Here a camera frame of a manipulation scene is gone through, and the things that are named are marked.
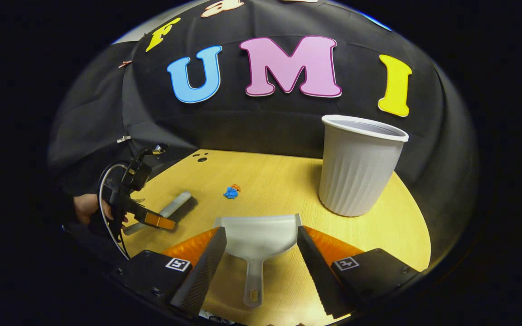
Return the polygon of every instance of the dustpan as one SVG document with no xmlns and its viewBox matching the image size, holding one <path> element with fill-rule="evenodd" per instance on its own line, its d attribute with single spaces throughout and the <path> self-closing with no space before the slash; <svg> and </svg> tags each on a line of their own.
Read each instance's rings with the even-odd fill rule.
<svg viewBox="0 0 522 326">
<path fill-rule="evenodd" d="M 263 303 L 263 262 L 291 249 L 297 241 L 299 214 L 255 217 L 220 217 L 213 227 L 227 234 L 225 252 L 247 261 L 243 301 L 248 307 Z"/>
</svg>

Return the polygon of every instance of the pink letter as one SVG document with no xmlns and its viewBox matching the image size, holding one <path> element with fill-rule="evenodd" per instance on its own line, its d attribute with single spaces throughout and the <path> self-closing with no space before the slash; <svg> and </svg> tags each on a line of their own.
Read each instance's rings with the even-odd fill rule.
<svg viewBox="0 0 522 326">
<path fill-rule="evenodd" d="M 272 39 L 248 39 L 241 49 L 249 53 L 251 84 L 245 92 L 251 96 L 271 95 L 275 86 L 267 80 L 267 69 L 285 93 L 291 93 L 299 74 L 305 68 L 305 82 L 299 89 L 305 95 L 338 97 L 342 88 L 335 83 L 333 50 L 336 41 L 327 37 L 306 36 L 294 53 L 288 56 Z"/>
</svg>

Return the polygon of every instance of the yellow letter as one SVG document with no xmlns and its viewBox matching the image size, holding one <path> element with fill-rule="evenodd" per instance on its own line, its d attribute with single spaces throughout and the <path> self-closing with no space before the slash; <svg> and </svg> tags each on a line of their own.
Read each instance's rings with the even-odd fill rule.
<svg viewBox="0 0 522 326">
<path fill-rule="evenodd" d="M 239 2 L 239 0 L 223 0 L 219 1 L 215 4 L 212 4 L 205 8 L 205 12 L 201 15 L 203 18 L 211 17 L 214 14 L 218 14 L 220 12 L 224 12 L 227 10 L 231 10 L 234 8 L 239 8 L 240 6 L 243 6 L 243 2 Z"/>
<path fill-rule="evenodd" d="M 384 54 L 381 54 L 380 60 L 386 65 L 388 76 L 386 95 L 377 102 L 377 106 L 382 111 L 406 117 L 410 112 L 406 106 L 406 97 L 408 97 L 408 76 L 412 74 L 412 69 L 397 58 Z"/>
<path fill-rule="evenodd" d="M 157 29 L 153 33 L 153 38 L 150 40 L 149 47 L 146 48 L 146 51 L 150 51 L 153 47 L 157 46 L 162 42 L 162 37 L 164 35 L 167 35 L 170 29 L 172 28 L 172 24 L 176 24 L 180 21 L 180 17 L 176 17 L 173 21 L 170 23 L 162 26 L 161 28 Z"/>
</svg>

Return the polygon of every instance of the cup rim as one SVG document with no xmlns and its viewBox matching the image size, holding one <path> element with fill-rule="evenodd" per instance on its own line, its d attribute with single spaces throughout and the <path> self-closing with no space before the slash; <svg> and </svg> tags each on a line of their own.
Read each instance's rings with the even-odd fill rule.
<svg viewBox="0 0 522 326">
<path fill-rule="evenodd" d="M 368 124 L 368 125 L 372 125 L 372 126 L 377 126 L 379 128 L 384 128 L 384 129 L 394 132 L 396 134 L 402 134 L 402 136 L 394 136 L 394 135 L 390 135 L 390 134 L 380 134 L 379 132 L 373 132 L 373 131 L 369 131 L 369 130 L 363 130 L 363 129 L 359 129 L 359 128 L 345 126 L 345 125 L 333 122 L 333 120 L 360 122 L 362 124 Z M 369 120 L 369 119 L 358 118 L 358 117 L 350 117 L 348 115 L 328 114 L 328 115 L 324 115 L 323 117 L 321 117 L 321 121 L 326 125 L 329 125 L 329 126 L 332 126 L 332 127 L 338 128 L 338 129 L 346 130 L 346 131 L 352 132 L 354 134 L 365 134 L 366 136 L 372 136 L 375 138 L 381 138 L 381 139 L 387 139 L 387 140 L 396 140 L 398 142 L 404 142 L 404 143 L 408 142 L 408 138 L 409 138 L 408 133 L 405 132 L 404 130 L 401 130 L 400 128 L 396 128 L 395 126 L 385 124 L 383 122 L 379 122 L 376 120 Z"/>
</svg>

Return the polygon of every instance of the white plastic cup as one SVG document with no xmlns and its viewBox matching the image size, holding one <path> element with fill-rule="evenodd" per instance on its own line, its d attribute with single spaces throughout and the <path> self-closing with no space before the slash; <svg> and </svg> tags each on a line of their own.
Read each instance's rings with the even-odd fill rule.
<svg viewBox="0 0 522 326">
<path fill-rule="evenodd" d="M 394 126 L 345 115 L 325 115 L 319 199 L 343 216 L 367 213 L 382 194 L 408 134 Z"/>
</svg>

